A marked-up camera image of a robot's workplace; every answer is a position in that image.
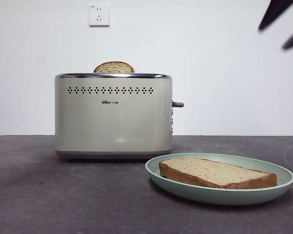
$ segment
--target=toaster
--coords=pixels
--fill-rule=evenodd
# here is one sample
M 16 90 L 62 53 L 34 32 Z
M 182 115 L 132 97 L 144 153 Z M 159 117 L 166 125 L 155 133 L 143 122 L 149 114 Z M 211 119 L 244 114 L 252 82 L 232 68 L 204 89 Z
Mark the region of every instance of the toaster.
M 172 79 L 162 74 L 55 77 L 55 149 L 61 159 L 152 158 L 172 147 Z

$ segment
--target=plate rim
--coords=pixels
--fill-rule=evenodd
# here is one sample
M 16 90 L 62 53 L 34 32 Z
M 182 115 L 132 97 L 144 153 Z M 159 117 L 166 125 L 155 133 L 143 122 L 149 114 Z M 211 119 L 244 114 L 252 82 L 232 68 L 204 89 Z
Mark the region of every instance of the plate rim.
M 151 171 L 148 168 L 149 163 L 151 163 L 153 160 L 156 160 L 158 158 L 165 157 L 165 156 L 171 156 L 171 155 L 184 155 L 184 154 L 186 154 L 186 155 L 191 155 L 191 154 L 199 154 L 199 155 L 203 155 L 203 154 L 205 154 L 205 155 L 206 154 L 207 155 L 224 155 L 224 156 L 234 156 L 234 157 L 242 157 L 242 158 L 257 160 L 257 161 L 269 163 L 269 164 L 272 164 L 274 166 L 277 166 L 277 167 L 282 168 L 283 170 L 287 171 L 292 176 L 292 178 L 287 183 L 284 183 L 284 184 L 281 184 L 281 185 L 277 185 L 277 186 L 273 186 L 273 187 L 269 187 L 269 188 L 261 188 L 261 189 L 220 189 L 220 188 L 210 188 L 210 187 L 204 187 L 204 186 L 186 184 L 186 183 L 174 181 L 174 180 L 171 180 L 171 179 L 167 179 L 165 177 L 162 177 L 162 176 L 159 176 L 159 175 L 155 174 L 153 171 Z M 293 172 L 291 172 L 289 169 L 287 169 L 285 167 L 279 166 L 279 165 L 274 164 L 272 162 L 267 162 L 267 161 L 264 161 L 264 160 L 256 159 L 256 158 L 243 157 L 243 156 L 237 156 L 237 155 L 228 155 L 228 154 L 189 152 L 189 153 L 175 153 L 175 154 L 162 155 L 162 156 L 154 157 L 154 158 L 151 158 L 150 160 L 148 160 L 146 162 L 146 164 L 145 164 L 145 168 L 146 168 L 146 170 L 151 175 L 153 175 L 153 176 L 155 176 L 155 177 L 157 177 L 159 179 L 163 179 L 163 180 L 165 180 L 167 182 L 172 182 L 172 183 L 176 183 L 176 184 L 183 185 L 183 186 L 189 186 L 189 187 L 193 187 L 193 188 L 197 188 L 197 189 L 206 189 L 206 190 L 212 190 L 212 191 L 226 191 L 226 192 L 240 192 L 240 193 L 243 193 L 243 192 L 258 192 L 258 191 L 267 191 L 267 190 L 280 189 L 280 188 L 283 188 L 283 187 L 287 187 L 287 186 L 289 186 L 289 185 L 291 185 L 293 183 Z

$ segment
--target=toaster lever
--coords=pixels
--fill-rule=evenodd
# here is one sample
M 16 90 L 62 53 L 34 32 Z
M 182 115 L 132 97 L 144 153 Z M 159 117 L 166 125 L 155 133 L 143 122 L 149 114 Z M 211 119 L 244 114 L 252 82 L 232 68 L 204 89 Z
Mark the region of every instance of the toaster lever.
M 183 102 L 172 102 L 172 107 L 183 107 L 184 103 Z

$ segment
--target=plate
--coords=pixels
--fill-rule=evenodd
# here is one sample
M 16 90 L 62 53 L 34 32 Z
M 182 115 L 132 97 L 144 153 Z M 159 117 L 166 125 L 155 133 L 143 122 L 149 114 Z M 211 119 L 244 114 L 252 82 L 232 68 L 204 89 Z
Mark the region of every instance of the plate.
M 277 175 L 277 185 L 263 189 L 217 189 L 185 184 L 160 175 L 159 162 L 171 158 L 205 158 L 230 163 Z M 209 153 L 170 154 L 152 158 L 146 163 L 151 179 L 164 190 L 177 196 L 215 205 L 252 205 L 274 200 L 282 196 L 293 183 L 293 173 L 276 164 L 249 157 Z

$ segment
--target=toasted bread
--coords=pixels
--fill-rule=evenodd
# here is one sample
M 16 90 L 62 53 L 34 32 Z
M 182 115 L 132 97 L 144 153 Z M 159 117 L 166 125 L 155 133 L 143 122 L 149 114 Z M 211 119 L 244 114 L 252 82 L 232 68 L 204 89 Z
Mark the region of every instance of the toasted bread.
M 135 70 L 132 66 L 125 62 L 111 61 L 105 62 L 97 66 L 95 73 L 134 73 Z
M 182 183 L 221 189 L 259 189 L 277 185 L 272 173 L 200 158 L 173 158 L 159 163 L 160 173 Z

